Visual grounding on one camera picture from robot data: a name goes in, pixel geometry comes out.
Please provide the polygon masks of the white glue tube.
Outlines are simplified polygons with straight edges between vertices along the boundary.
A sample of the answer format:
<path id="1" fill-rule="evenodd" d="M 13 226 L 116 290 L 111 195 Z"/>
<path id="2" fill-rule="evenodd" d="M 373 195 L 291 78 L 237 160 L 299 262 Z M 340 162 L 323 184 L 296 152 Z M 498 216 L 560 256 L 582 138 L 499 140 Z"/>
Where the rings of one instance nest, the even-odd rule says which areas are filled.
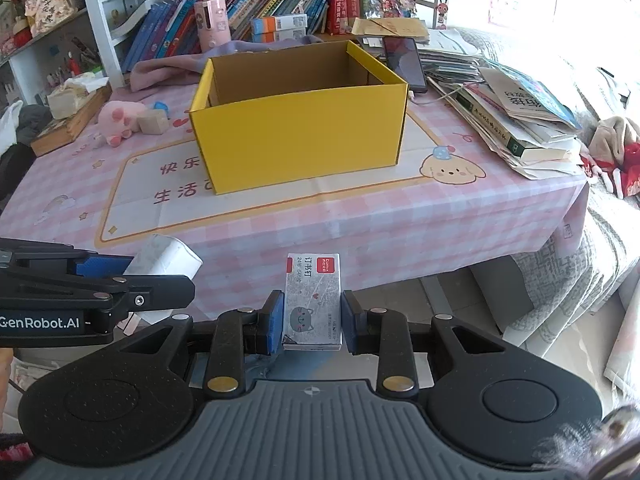
<path id="1" fill-rule="evenodd" d="M 182 240 L 153 234 L 126 267 L 125 275 L 185 275 L 191 280 L 200 270 L 203 260 Z M 174 310 L 152 310 L 150 313 L 130 313 L 118 324 L 125 336 L 132 335 L 141 321 L 155 324 L 168 318 Z"/>

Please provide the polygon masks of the small staple box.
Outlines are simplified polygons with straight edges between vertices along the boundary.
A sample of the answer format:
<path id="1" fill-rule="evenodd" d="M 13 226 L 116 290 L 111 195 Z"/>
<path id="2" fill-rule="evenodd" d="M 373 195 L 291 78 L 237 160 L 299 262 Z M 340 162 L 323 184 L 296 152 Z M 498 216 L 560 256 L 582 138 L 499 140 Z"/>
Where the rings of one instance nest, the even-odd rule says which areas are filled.
<path id="1" fill-rule="evenodd" d="M 292 351 L 342 346 L 339 254 L 288 254 L 282 344 Z"/>

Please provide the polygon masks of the pink plush toy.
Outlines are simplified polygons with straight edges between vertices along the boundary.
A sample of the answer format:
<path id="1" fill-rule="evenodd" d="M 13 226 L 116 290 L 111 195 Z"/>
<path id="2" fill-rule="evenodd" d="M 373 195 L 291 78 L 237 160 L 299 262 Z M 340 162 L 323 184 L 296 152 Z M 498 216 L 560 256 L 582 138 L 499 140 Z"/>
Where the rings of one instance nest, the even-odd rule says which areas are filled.
<path id="1" fill-rule="evenodd" d="M 140 102 L 108 101 L 101 108 L 98 121 L 100 136 L 111 148 L 117 148 L 140 130 L 138 117 L 146 111 Z"/>

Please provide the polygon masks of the small blue object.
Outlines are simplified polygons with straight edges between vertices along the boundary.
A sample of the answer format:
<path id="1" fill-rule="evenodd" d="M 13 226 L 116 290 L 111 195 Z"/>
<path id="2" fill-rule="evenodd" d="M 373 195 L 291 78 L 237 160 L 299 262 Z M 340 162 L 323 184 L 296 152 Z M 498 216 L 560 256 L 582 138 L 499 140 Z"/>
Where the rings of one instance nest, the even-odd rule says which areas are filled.
<path id="1" fill-rule="evenodd" d="M 169 108 L 164 102 L 156 101 L 153 104 L 153 108 L 154 110 L 163 110 L 166 113 L 166 115 L 169 115 Z"/>

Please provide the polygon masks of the beige eraser block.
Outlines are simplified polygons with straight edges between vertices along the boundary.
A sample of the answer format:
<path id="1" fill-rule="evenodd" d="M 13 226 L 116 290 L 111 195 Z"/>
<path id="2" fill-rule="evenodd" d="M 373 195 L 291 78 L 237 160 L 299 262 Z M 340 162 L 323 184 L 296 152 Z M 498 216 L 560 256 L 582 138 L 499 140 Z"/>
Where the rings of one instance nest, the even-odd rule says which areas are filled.
<path id="1" fill-rule="evenodd" d="M 168 116 L 164 110 L 149 108 L 137 116 L 138 128 L 143 134 L 161 136 L 170 127 Z"/>

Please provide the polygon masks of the wooden chess box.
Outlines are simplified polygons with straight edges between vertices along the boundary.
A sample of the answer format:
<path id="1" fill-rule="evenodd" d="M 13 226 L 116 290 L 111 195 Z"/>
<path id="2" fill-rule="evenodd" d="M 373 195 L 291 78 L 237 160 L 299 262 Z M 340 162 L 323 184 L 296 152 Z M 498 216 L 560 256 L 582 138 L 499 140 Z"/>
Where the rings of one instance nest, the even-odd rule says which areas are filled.
<path id="1" fill-rule="evenodd" d="M 90 122 L 98 116 L 111 94 L 111 85 L 107 84 L 93 92 L 88 102 L 75 115 L 61 120 L 52 120 L 30 144 L 35 155 L 40 157 L 74 143 Z"/>

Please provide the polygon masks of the white t-shirt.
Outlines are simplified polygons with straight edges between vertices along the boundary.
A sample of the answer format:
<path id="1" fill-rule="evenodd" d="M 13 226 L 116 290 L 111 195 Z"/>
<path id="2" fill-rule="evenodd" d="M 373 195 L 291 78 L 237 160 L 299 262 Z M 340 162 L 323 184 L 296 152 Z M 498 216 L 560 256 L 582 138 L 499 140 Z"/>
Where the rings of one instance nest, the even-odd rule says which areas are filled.
<path id="1" fill-rule="evenodd" d="M 6 108 L 0 118 L 0 157 L 17 142 L 16 130 L 22 107 L 23 101 L 17 100 Z"/>

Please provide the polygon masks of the dark grey garment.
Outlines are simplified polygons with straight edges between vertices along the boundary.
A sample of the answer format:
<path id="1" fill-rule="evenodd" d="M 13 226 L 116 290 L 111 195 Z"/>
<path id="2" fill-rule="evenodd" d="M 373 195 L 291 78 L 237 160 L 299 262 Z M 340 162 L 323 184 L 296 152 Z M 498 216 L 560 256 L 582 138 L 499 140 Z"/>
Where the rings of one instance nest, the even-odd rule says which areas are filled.
<path id="1" fill-rule="evenodd" d="M 16 140 L 24 145 L 32 144 L 40 133 L 52 122 L 50 108 L 44 105 L 24 105 L 18 116 Z"/>

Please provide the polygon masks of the pink checkered tablecloth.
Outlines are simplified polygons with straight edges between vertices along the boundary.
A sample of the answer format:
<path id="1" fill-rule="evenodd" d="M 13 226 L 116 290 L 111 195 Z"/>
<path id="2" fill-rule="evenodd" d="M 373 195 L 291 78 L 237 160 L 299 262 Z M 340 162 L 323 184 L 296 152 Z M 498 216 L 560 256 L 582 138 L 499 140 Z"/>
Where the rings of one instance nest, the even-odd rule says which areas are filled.
<path id="1" fill-rule="evenodd" d="M 169 108 L 161 136 L 111 148 L 90 125 L 37 158 L 2 236 L 126 256 L 153 234 L 177 237 L 203 260 L 190 315 L 214 318 L 282 288 L 288 254 L 339 254 L 343 287 L 359 290 L 534 252 L 587 185 L 582 170 L 520 176 L 426 96 L 408 99 L 395 166 L 217 194 L 190 121 L 200 80 L 145 93 Z"/>

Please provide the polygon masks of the yellow cardboard box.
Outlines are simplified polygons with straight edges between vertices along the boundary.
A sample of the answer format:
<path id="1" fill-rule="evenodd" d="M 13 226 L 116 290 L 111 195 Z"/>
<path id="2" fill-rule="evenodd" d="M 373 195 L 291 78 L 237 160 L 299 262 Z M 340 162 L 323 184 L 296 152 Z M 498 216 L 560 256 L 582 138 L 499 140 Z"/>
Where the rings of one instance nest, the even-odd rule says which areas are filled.
<path id="1" fill-rule="evenodd" d="M 408 84 L 351 41 L 209 58 L 190 107 L 217 194 L 395 166 Z"/>

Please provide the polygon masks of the pink purple cloth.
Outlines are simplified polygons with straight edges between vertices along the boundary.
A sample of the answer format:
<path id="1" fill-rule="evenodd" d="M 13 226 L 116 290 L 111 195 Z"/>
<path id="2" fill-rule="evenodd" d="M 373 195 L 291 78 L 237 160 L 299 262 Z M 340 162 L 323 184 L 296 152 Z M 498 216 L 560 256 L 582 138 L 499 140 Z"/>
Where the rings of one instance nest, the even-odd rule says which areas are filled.
<path id="1" fill-rule="evenodd" d="M 232 40 L 220 47 L 213 47 L 199 54 L 180 54 L 169 58 L 152 58 L 137 62 L 130 73 L 129 89 L 140 92 L 156 86 L 184 86 L 200 80 L 204 67 L 210 58 L 245 52 L 264 52 L 320 44 L 321 39 L 307 35 L 298 39 L 285 39 L 269 44 Z"/>

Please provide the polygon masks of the pink cylindrical device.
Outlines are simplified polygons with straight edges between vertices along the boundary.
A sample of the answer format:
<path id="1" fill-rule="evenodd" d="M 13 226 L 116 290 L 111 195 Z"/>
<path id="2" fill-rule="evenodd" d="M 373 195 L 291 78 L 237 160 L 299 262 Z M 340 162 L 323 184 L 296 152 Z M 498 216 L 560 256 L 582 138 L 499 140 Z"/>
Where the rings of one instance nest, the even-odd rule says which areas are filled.
<path id="1" fill-rule="evenodd" d="M 226 0 L 202 0 L 194 4 L 198 41 L 202 52 L 228 44 L 231 32 Z"/>

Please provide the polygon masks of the black smartphone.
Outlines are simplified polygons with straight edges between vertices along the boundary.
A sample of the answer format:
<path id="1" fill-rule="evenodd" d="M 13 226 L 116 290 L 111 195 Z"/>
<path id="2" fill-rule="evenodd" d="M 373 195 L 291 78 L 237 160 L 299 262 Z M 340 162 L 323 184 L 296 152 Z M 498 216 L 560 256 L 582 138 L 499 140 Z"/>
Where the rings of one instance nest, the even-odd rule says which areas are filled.
<path id="1" fill-rule="evenodd" d="M 401 77 L 414 93 L 427 92 L 416 42 L 410 37 L 386 36 L 383 48 L 387 66 Z"/>

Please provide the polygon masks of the orange white boxes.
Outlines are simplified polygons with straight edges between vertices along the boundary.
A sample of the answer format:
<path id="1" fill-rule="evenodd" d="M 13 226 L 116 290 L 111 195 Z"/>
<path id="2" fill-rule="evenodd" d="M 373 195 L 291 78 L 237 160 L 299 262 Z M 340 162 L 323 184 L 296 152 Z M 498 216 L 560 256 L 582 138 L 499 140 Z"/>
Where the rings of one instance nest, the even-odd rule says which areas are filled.
<path id="1" fill-rule="evenodd" d="M 254 18 L 252 41 L 258 44 L 270 44 L 270 42 L 299 39 L 306 35 L 307 23 L 308 16 L 305 13 Z"/>

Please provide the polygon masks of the brown paper envelope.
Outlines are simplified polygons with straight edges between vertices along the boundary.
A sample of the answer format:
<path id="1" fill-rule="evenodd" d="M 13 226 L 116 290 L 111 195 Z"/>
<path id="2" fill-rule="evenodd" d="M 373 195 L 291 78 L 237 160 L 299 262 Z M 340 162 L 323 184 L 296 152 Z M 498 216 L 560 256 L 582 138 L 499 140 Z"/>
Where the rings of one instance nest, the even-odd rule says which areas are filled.
<path id="1" fill-rule="evenodd" d="M 410 37 L 428 39 L 428 30 L 418 18 L 356 18 L 352 35 L 366 37 Z"/>

